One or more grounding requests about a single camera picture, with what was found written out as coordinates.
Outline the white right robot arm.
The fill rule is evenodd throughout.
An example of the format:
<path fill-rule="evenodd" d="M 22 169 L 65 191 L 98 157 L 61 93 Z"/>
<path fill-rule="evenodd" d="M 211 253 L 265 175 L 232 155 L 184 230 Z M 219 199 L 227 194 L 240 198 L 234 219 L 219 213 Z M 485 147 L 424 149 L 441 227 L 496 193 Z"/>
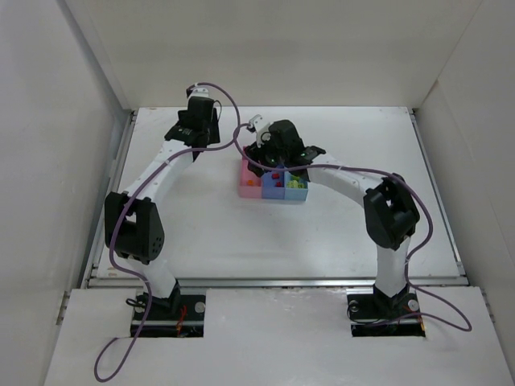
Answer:
<path fill-rule="evenodd" d="M 377 275 L 372 300 L 377 319 L 396 318 L 407 302 L 409 286 L 405 260 L 420 215 L 400 175 L 380 171 L 352 171 L 318 146 L 305 146 L 289 120 L 249 120 L 254 142 L 244 148 L 248 169 L 256 176 L 274 168 L 332 189 L 359 204 L 365 227 L 377 246 Z"/>

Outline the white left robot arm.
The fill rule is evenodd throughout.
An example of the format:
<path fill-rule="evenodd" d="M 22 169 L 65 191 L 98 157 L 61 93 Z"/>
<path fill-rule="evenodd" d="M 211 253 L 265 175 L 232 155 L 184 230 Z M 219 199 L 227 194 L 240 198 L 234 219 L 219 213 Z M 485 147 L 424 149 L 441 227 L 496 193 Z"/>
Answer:
<path fill-rule="evenodd" d="M 105 198 L 105 245 L 111 265 L 147 286 L 143 304 L 162 314 L 180 308 L 180 288 L 167 261 L 159 206 L 175 180 L 209 145 L 220 142 L 215 101 L 205 88 L 187 98 L 155 158 L 123 192 Z"/>

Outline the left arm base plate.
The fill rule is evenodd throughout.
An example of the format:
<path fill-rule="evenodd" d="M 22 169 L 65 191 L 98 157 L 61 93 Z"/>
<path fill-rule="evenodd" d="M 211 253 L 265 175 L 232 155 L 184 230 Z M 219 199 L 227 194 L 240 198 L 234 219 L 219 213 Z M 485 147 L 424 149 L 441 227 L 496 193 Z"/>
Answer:
<path fill-rule="evenodd" d="M 138 335 L 141 338 L 202 338 L 206 296 L 179 294 L 172 300 L 154 300 Z"/>

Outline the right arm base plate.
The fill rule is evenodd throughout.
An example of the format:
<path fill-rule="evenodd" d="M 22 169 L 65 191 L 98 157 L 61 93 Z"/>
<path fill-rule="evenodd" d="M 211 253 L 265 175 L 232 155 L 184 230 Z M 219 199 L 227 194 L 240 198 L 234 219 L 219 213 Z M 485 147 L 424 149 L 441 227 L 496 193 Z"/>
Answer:
<path fill-rule="evenodd" d="M 408 293 L 393 308 L 383 306 L 374 294 L 348 294 L 347 301 L 353 338 L 426 337 L 415 293 Z"/>

